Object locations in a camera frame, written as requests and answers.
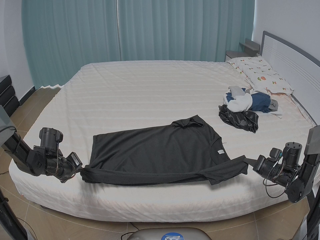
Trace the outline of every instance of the blue logo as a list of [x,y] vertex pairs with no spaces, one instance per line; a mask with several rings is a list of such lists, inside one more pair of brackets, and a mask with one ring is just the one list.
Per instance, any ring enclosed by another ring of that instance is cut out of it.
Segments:
[[181,234],[172,232],[165,234],[161,240],[184,240],[184,238]]

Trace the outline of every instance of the pile of clothes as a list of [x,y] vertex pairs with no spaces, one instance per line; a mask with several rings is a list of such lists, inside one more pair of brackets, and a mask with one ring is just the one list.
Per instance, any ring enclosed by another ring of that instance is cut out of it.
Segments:
[[282,117],[282,109],[266,90],[229,86],[230,92],[223,95],[224,105],[219,106],[219,116],[226,124],[250,132],[258,130],[259,116],[253,111],[271,113]]

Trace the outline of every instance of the tile floor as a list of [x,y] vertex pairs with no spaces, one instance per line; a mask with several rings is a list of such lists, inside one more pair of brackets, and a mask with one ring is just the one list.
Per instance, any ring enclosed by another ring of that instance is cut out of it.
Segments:
[[[41,111],[59,90],[59,88],[40,88],[11,116],[11,120],[17,126],[18,133],[22,137],[26,135]],[[1,149],[0,173],[8,170],[10,161],[10,156]],[[9,199],[9,205],[16,216],[31,225],[38,240],[116,240],[120,239],[123,233],[136,230],[130,223],[94,221],[43,209],[40,205],[27,200],[18,193],[9,174],[0,175],[0,187]],[[211,239],[276,240],[282,238],[288,240],[292,238],[308,211],[309,206],[305,198],[296,204],[285,201],[250,214],[222,221],[194,223],[136,222],[134,225],[139,229],[195,227],[205,231]],[[0,227],[0,239],[10,239],[2,227]]]

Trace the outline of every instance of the white wall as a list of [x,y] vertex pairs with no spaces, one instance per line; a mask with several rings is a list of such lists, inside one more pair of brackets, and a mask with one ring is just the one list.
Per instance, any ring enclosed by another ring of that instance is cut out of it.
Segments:
[[20,100],[33,86],[23,45],[22,0],[0,0],[0,77],[9,74]]
[[320,60],[320,0],[256,0],[252,40],[264,30]]

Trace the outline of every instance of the white bed sheet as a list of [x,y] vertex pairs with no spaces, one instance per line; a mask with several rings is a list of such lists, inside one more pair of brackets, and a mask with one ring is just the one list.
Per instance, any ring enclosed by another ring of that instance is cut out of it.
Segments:
[[[85,65],[45,107],[24,140],[39,145],[42,127],[62,131],[60,149],[75,151],[89,163],[93,135],[168,125],[198,114],[222,137],[228,156],[257,158],[286,142],[305,146],[312,125],[285,94],[272,95],[284,114],[259,114],[256,134],[222,122],[218,105],[228,86],[249,87],[226,62],[122,61]],[[248,214],[287,199],[271,199],[262,178],[249,167],[211,186],[208,181],[156,186],[89,184],[80,174],[62,184],[54,177],[33,177],[13,161],[10,176],[20,194],[38,204],[78,217],[118,222],[216,221]],[[269,193],[280,194],[273,186]]]

